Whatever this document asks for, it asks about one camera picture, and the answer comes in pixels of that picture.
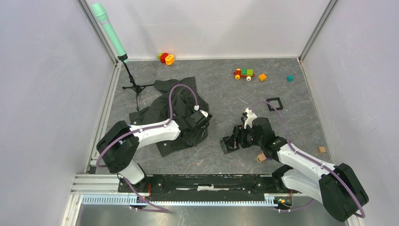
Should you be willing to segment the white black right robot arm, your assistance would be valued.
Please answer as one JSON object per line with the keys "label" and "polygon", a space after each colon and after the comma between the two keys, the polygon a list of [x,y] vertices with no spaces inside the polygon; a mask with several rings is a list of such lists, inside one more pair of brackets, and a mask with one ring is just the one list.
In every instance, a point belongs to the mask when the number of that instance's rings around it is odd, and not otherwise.
{"label": "white black right robot arm", "polygon": [[369,197],[353,169],[345,164],[321,161],[300,150],[287,139],[277,136],[267,118],[236,125],[232,135],[220,141],[225,154],[258,146],[267,159],[282,163],[272,174],[277,192],[295,190],[320,202],[340,222],[355,215],[369,202]]}

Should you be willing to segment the dark grey pinstriped shirt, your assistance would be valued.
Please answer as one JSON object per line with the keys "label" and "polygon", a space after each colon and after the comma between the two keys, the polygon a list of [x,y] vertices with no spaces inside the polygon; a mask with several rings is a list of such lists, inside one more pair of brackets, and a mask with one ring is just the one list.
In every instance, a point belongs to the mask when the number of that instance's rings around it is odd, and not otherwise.
{"label": "dark grey pinstriped shirt", "polygon": [[[182,80],[170,79],[167,81],[156,80],[154,87],[156,90],[161,92],[161,96],[156,98],[152,104],[145,107],[138,112],[129,114],[129,120],[131,124],[144,125],[152,124],[164,120],[168,120],[170,117],[169,110],[169,93],[176,84],[184,84],[189,86],[196,94],[199,108],[208,112],[209,105],[197,92],[197,85],[195,77],[187,77]],[[194,113],[195,98],[189,89],[185,87],[177,87],[172,92],[172,116],[173,119],[185,119]],[[157,144],[158,150],[162,157],[165,157],[173,152],[180,151],[186,148],[190,148],[182,143],[182,132],[176,140],[162,141]]]}

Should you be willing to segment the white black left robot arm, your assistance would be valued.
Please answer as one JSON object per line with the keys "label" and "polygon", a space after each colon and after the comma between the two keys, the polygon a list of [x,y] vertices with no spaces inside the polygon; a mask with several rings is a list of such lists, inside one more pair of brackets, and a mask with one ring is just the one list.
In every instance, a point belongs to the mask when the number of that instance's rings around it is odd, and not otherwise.
{"label": "white black left robot arm", "polygon": [[207,127],[212,114],[197,110],[191,115],[147,124],[128,125],[117,122],[97,143],[99,160],[104,161],[112,174],[119,173],[130,182],[137,192],[144,191],[148,179],[139,164],[133,161],[137,149],[160,143],[166,153],[197,146],[207,137]]}

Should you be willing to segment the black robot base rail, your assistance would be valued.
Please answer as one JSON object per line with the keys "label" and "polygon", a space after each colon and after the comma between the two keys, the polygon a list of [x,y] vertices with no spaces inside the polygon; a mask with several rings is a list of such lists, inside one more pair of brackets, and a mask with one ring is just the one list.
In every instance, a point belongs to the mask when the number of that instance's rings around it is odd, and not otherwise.
{"label": "black robot base rail", "polygon": [[265,194],[293,195],[271,174],[153,174],[133,186],[150,201],[262,201]]}

